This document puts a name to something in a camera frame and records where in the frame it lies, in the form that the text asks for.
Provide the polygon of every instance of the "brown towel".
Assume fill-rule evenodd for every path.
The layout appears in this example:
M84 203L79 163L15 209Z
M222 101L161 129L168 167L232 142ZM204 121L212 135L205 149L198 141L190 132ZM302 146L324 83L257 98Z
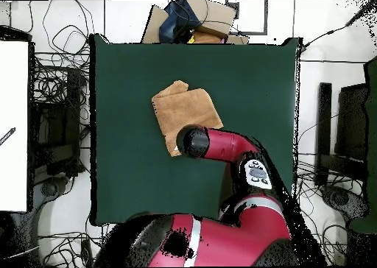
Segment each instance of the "brown towel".
M182 127L188 124L198 124L210 128L223 127L208 93L201 88L191 91L188 89L188 84L175 81L168 88L152 97L158 124L172 157L180 155L176 137Z

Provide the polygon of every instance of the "tile floor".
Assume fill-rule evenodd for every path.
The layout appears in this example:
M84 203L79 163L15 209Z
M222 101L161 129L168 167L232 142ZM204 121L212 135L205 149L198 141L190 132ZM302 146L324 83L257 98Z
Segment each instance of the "tile floor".
M229 1L241 3L240 19L235 22L238 29L255 31L261 28L264 13L258 7L261 6L259 0ZM104 34L111 43L140 42L150 7L156 4L164 8L167 4L167 0L80 2L86 8L84 12L88 18L88 31ZM8 24L9 21L9 24L17 29L29 31L32 28L30 34L33 36L36 52L52 52L49 45L51 39L65 26L75 25L84 33L87 32L82 10L74 1L32 1L31 4L33 24L28 1L14 1L10 8L8 4L1 3L0 24ZM250 43L282 44L290 37L302 37L304 43L307 43L330 29L342 27L359 10L358 6L357 0L268 0L268 34L250 36ZM372 37L370 30L372 33L377 31L376 28L366 25L363 20L358 20L351 27L319 39L303 53L300 73L299 132L316 123L317 89L320 82L333 84L332 113L336 114L337 97L341 87L365 81L362 64L377 55L376 37ZM64 43L71 31L72 27L62 31L55 43L57 45ZM72 35L66 49L74 52L82 43L82 37ZM334 118L331 126L331 151L334 150L336 124L337 118ZM299 144L299 152L313 153L314 137L315 128L305 133ZM87 138L82 146L89 145L90 138ZM89 152L88 149L83 149L81 153L81 160L86 166L89 166ZM300 159L307 163L314 162L312 156L300 156ZM85 231L85 220L90 210L90 188L89 173L82 173L75 180L70 194L49 203L43 209L39 234ZM308 214L314 208L310 217L315 221L320 233L330 224L344 224L340 214L324 205L316 195L310 197L310 202L309 199L302 199L301 205ZM307 217L306 223L314 230L312 222ZM88 225L88 232L94 238L101 236L101 228L98 227ZM345 234L338 228L330 230L326 237L331 242L345 241ZM48 254L60 240L41 240L41 255ZM75 250L80 250L78 244L74 246L77 246ZM93 246L94 255L98 249ZM51 262L60 263L60 260L54 256Z

